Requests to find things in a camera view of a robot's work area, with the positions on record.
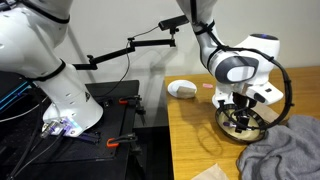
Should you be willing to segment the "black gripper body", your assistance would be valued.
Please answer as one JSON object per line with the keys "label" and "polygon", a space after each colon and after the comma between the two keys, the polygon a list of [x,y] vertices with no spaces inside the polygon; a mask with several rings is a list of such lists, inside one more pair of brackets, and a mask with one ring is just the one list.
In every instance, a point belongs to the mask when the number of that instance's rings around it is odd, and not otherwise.
{"label": "black gripper body", "polygon": [[236,116],[247,116],[248,110],[255,107],[257,104],[256,100],[238,93],[233,94],[233,102],[236,105]]}

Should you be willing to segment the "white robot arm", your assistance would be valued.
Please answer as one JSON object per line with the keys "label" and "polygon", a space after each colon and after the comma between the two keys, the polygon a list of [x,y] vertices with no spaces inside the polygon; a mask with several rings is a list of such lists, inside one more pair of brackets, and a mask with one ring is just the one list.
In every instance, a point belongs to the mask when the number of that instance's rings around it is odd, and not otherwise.
{"label": "white robot arm", "polygon": [[[236,47],[220,42],[213,18],[217,0],[176,0],[200,45],[203,66],[216,78],[215,103],[235,101],[240,94],[265,105],[283,93],[269,82],[280,42],[252,34]],[[54,49],[63,41],[73,0],[9,0],[0,13],[0,70],[35,82],[51,99],[43,115],[52,133],[77,137],[95,125],[103,109],[80,79],[76,67],[59,59]]]}

